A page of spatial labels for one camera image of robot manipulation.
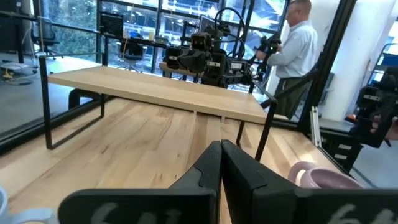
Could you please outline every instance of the dark trousers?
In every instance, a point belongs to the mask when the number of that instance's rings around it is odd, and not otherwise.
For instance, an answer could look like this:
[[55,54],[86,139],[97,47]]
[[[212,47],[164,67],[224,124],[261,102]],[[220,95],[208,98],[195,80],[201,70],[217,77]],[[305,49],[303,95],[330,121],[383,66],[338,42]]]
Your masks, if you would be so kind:
[[[301,78],[281,78],[278,83],[278,87],[276,88],[275,94],[280,93],[283,90],[286,90],[296,83],[298,83]],[[295,114],[297,108],[299,107],[301,98],[305,92],[306,85],[300,87],[298,90],[293,91],[293,93],[288,96],[282,97],[278,99],[278,105],[276,108],[275,114],[286,116],[288,119],[292,119]]]

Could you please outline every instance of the white shirt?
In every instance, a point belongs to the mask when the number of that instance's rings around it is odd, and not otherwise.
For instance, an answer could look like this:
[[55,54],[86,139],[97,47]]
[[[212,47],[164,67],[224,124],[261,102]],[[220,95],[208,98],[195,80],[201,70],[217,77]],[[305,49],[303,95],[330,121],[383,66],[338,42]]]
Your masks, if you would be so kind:
[[317,58],[318,34],[310,21],[290,28],[282,52],[271,55],[269,65],[276,65],[279,78],[296,78],[307,74]]

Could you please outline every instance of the office chair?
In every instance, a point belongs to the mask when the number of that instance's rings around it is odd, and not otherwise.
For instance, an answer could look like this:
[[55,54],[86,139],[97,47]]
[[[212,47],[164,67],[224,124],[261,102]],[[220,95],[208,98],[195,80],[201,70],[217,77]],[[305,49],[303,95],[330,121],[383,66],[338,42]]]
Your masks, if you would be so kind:
[[[42,49],[42,41],[41,35],[43,35],[43,48]],[[30,36],[34,44],[37,44],[40,47],[40,50],[35,50],[36,53],[41,52],[42,50],[46,55],[54,55],[57,52],[50,50],[49,47],[55,44],[59,44],[58,41],[55,40],[55,32],[52,29],[52,22],[50,19],[44,17],[38,17],[37,21],[32,21],[32,30],[30,31]]]
[[[119,48],[119,58],[123,58],[124,44],[126,40],[122,40]],[[133,41],[127,40],[126,51],[124,53],[123,61],[128,63],[128,66],[121,66],[120,68],[125,68],[126,70],[133,70],[135,72],[140,72],[134,66],[138,61],[144,58],[146,47],[144,48],[141,44],[137,44]]]

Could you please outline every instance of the gray floor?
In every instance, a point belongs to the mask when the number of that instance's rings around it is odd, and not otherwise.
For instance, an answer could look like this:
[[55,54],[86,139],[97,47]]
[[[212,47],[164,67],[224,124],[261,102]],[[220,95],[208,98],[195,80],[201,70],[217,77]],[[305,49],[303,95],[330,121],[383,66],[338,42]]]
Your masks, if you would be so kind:
[[[17,61],[16,55],[0,54],[0,60]],[[28,57],[26,64],[33,65]],[[92,67],[95,63],[78,58],[52,58],[47,60],[49,72],[64,72],[84,67]],[[39,73],[33,74],[31,69],[24,69],[17,80],[30,80],[29,85],[11,85],[4,80],[0,82],[0,134],[20,125],[43,117],[42,90]],[[68,94],[72,88],[55,84],[49,85],[50,111],[58,114],[68,109]]]
[[[15,55],[0,54],[0,60],[4,59],[17,60]],[[29,58],[25,62],[32,64]],[[78,58],[58,58],[57,60],[50,58],[47,63],[49,71],[55,73],[96,65]],[[6,82],[0,82],[0,133],[43,116],[40,76],[39,74],[32,75],[30,70],[25,71],[25,73],[27,75],[21,78],[32,80],[30,85],[13,86]],[[68,109],[70,90],[71,88],[67,86],[49,85],[52,114],[61,113]],[[256,94],[255,97],[260,101],[265,100],[262,95]],[[336,123],[325,119],[320,119],[320,124],[336,129],[349,130],[350,128],[348,123]],[[396,188],[398,187],[397,160],[398,142],[392,142],[391,148],[386,144],[383,144],[379,149],[365,146],[355,162],[355,169],[351,171],[351,175],[367,187]]]

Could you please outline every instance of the black office chair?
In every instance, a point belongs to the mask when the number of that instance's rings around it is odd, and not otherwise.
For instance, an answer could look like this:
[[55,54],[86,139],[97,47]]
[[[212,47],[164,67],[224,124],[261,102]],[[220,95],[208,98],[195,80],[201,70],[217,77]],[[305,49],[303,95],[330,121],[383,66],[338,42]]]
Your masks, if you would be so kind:
[[[41,35],[43,35],[43,48],[42,49],[42,41]],[[46,55],[54,55],[57,52],[50,50],[49,47],[55,44],[59,44],[56,41],[55,32],[52,29],[52,22],[50,19],[44,17],[38,17],[37,21],[32,22],[32,30],[30,31],[30,36],[34,44],[37,44],[40,47],[40,50],[35,50],[36,53],[41,52],[42,50]]]
[[129,71],[134,70],[136,72],[139,72],[139,70],[134,68],[134,66],[138,61],[141,61],[144,58],[146,48],[144,48],[141,44],[137,44],[133,41],[127,40],[126,51],[123,57],[123,50],[125,43],[126,40],[121,41],[121,45],[119,48],[119,57],[123,58],[123,60],[128,63],[128,66],[127,67],[122,66],[122,67]]

